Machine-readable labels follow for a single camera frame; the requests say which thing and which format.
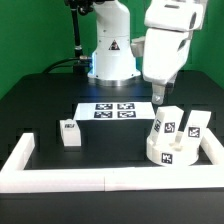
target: white block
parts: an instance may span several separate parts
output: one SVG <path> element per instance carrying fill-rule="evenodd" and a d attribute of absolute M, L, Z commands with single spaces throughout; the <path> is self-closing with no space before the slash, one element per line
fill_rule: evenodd
<path fill-rule="evenodd" d="M 71 172 L 0 173 L 0 193 L 104 191 L 104 175 Z"/>
<path fill-rule="evenodd" d="M 60 127 L 64 146 L 81 146 L 81 133 L 75 120 L 61 120 Z"/>
<path fill-rule="evenodd" d="M 180 147 L 197 148 L 201 143 L 210 117 L 211 112 L 209 111 L 192 110 L 179 142 Z"/>
<path fill-rule="evenodd" d="M 224 165 L 224 147 L 208 128 L 202 138 L 201 147 L 213 165 Z"/>
<path fill-rule="evenodd" d="M 105 191 L 224 187 L 223 166 L 146 167 L 105 176 Z"/>
<path fill-rule="evenodd" d="M 159 107 L 149 138 L 157 145 L 174 143 L 182 116 L 176 106 Z"/>
<path fill-rule="evenodd" d="M 1 172 L 23 170 L 34 149 L 33 133 L 25 133 L 13 149 Z"/>

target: white cylindrical base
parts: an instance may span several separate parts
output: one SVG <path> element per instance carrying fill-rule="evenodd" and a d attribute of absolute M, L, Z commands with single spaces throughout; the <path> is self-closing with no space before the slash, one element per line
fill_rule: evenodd
<path fill-rule="evenodd" d="M 154 163 L 162 166 L 189 166 L 198 160 L 198 148 L 178 147 L 182 132 L 177 133 L 174 144 L 159 144 L 147 138 L 147 157 Z"/>

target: wire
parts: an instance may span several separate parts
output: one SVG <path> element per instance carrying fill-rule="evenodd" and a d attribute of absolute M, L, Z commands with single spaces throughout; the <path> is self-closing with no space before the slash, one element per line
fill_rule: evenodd
<path fill-rule="evenodd" d="M 43 74 L 48 74 L 50 71 L 52 71 L 53 69 L 55 69 L 55 68 L 57 68 L 58 67 L 58 65 L 60 65 L 60 64 L 64 64 L 64 63 L 66 63 L 66 62 L 70 62 L 70 61 L 79 61 L 79 58 L 67 58 L 67 59 L 64 59 L 64 60 L 60 60 L 60 61 L 57 61 L 57 62 L 55 62 L 55 63 L 53 63 L 53 64 L 51 64 L 50 66 L 48 66 L 47 68 L 45 68 L 44 70 L 43 70 Z"/>
<path fill-rule="evenodd" d="M 57 68 L 72 68 L 72 67 L 73 67 L 73 65 L 58 65 L 58 66 L 52 67 L 51 70 L 49 70 L 45 74 L 49 74 L 52 70 L 57 69 Z"/>

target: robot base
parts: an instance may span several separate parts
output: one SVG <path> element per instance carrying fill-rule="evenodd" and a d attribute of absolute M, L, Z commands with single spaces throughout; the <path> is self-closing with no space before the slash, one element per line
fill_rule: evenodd
<path fill-rule="evenodd" d="M 116 87 L 116 86 L 127 86 L 142 79 L 140 71 L 137 71 L 137 70 L 136 70 L 136 74 L 133 74 L 132 76 L 133 77 L 130 79 L 123 79 L 123 80 L 103 80 L 103 79 L 97 78 L 96 76 L 91 75 L 91 72 L 90 72 L 88 74 L 88 81 L 91 84 Z"/>

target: white foam barrier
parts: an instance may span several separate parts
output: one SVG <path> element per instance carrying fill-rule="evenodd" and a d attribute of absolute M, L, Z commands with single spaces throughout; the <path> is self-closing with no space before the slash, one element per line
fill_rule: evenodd
<path fill-rule="evenodd" d="M 224 165 L 224 148 L 208 128 L 202 139 L 201 147 L 213 165 Z"/>
<path fill-rule="evenodd" d="M 24 134 L 21 137 L 19 143 L 0 172 L 0 193 L 224 187 L 223 165 L 179 168 L 130 167 L 77 170 L 23 170 L 28 159 L 28 154 L 26 154 L 26 152 L 31 154 L 34 148 L 33 143 L 33 134 Z"/>

